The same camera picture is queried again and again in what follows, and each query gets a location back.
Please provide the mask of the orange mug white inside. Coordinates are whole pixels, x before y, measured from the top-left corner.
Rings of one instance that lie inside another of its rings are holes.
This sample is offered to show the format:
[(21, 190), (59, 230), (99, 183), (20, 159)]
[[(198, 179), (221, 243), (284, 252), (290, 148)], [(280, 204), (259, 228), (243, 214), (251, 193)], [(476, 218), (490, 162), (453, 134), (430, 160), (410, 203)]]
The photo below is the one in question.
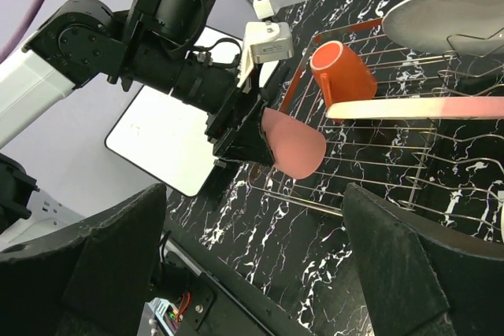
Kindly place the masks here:
[(340, 41), (318, 47), (309, 66), (326, 109), (340, 102), (371, 100), (377, 92), (377, 81), (365, 62)]

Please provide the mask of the pink plastic cup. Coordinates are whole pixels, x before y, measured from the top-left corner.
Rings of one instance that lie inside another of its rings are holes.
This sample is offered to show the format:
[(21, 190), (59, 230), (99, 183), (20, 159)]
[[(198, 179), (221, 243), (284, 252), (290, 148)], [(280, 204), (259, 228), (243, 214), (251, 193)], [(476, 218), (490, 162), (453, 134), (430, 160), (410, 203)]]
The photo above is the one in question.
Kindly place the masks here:
[(270, 108), (265, 108), (261, 126), (274, 156), (274, 168), (299, 180), (320, 167), (327, 145), (318, 130)]

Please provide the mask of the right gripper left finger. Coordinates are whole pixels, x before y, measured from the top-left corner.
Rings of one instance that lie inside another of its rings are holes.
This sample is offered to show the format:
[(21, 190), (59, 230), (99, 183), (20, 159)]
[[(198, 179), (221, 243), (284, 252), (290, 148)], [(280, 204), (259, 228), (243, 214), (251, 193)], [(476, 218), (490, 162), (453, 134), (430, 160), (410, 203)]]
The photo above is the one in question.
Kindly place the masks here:
[(135, 335), (159, 257), (166, 189), (1, 253), (3, 335)]

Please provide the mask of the orange and white bowl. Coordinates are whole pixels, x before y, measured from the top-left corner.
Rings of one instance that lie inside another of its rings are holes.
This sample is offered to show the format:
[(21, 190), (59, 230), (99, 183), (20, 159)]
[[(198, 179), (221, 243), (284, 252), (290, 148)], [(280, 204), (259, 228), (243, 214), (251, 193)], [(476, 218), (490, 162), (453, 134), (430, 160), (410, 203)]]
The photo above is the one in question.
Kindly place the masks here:
[(504, 191), (499, 190), (498, 191), (498, 214), (500, 216), (500, 221), (499, 221), (499, 230), (500, 230), (500, 235), (502, 242), (504, 242)]

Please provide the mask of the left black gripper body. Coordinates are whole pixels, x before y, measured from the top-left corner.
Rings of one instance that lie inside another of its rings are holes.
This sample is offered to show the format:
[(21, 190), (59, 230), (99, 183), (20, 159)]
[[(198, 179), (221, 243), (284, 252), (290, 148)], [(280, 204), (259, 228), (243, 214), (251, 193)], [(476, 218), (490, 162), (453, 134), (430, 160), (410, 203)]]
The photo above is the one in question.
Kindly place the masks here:
[(206, 135), (216, 158), (273, 165), (274, 156), (262, 119), (280, 90), (280, 83), (272, 79), (277, 67), (277, 64), (260, 64), (253, 68), (243, 87), (232, 88), (218, 111), (209, 115)]

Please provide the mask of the white scalloped plate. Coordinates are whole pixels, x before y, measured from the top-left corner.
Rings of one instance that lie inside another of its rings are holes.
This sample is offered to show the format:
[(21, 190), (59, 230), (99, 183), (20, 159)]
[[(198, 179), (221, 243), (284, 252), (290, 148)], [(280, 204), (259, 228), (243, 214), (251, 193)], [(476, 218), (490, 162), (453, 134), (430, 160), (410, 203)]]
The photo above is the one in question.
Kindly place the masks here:
[(503, 0), (405, 0), (382, 20), (387, 37), (416, 51), (503, 53)]

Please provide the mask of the pink cream floral plate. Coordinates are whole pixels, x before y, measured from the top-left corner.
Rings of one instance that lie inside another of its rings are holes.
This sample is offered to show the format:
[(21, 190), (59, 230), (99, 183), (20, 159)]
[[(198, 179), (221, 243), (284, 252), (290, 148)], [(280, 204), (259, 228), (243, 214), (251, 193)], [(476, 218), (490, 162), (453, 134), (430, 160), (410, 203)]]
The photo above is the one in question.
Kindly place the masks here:
[(502, 96), (392, 98), (335, 103), (332, 120), (502, 119)]

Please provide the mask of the metal wire dish rack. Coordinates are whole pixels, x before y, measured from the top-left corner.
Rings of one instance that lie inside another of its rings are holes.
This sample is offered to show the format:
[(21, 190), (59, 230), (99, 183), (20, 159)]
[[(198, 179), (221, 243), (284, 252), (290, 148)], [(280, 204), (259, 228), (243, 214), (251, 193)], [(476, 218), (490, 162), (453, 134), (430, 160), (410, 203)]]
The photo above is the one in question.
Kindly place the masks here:
[(303, 51), (281, 108), (324, 135), (324, 160), (302, 180), (255, 166), (251, 186), (273, 198), (339, 214), (346, 185), (356, 183), (444, 226), (502, 241), (502, 120), (329, 120), (309, 58), (331, 40), (345, 43), (366, 63), (378, 82), (378, 98), (503, 93), (502, 55), (419, 53), (392, 42), (379, 20), (319, 31)]

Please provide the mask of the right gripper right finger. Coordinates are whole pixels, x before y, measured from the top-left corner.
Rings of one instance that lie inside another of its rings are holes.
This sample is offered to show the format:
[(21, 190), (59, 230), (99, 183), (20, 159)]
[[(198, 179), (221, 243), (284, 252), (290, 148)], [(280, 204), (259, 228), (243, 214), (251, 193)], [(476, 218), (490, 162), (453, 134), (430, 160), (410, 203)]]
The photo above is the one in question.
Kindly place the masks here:
[(503, 246), (399, 208), (356, 184), (343, 220), (376, 335), (501, 335)]

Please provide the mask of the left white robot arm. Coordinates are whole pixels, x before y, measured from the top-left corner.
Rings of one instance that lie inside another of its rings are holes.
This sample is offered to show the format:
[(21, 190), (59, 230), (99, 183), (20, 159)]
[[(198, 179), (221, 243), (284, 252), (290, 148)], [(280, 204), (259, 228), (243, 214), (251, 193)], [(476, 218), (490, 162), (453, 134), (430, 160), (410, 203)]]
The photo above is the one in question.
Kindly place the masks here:
[(32, 35), (1, 53), (1, 143), (104, 75), (141, 90), (106, 137), (108, 149), (171, 188), (196, 196), (219, 164), (276, 163), (265, 133), (265, 62), (292, 55), (273, 11), (246, 26), (229, 63), (199, 42), (216, 0), (133, 0), (114, 12), (68, 0)]

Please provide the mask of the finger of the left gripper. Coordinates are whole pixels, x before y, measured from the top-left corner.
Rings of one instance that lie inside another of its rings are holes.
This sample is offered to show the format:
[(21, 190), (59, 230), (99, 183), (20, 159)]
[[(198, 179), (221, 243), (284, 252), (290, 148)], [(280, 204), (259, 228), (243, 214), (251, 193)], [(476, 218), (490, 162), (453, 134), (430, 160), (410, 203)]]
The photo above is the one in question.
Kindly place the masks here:
[(223, 161), (273, 166), (275, 157), (262, 127), (265, 108), (264, 102), (256, 102), (248, 110), (234, 108), (224, 134), (214, 143), (214, 156)]

